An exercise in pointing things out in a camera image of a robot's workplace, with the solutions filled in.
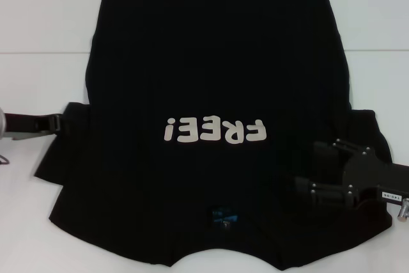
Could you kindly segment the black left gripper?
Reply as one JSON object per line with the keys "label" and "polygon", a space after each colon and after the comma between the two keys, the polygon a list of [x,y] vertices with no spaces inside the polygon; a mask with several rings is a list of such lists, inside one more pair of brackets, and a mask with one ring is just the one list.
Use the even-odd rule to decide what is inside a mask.
{"label": "black left gripper", "polygon": [[32,116],[6,113],[6,137],[13,140],[68,132],[69,124],[64,114]]}

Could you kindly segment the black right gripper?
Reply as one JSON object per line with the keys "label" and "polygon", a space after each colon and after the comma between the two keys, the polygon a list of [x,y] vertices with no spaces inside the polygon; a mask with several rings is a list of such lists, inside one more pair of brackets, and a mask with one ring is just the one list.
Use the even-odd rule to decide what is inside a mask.
{"label": "black right gripper", "polygon": [[317,141],[314,151],[352,157],[344,166],[344,187],[304,177],[294,179],[296,191],[309,196],[313,205],[354,205],[354,193],[358,203],[374,199],[402,205],[408,201],[408,166],[383,162],[370,147],[342,139],[329,143]]}

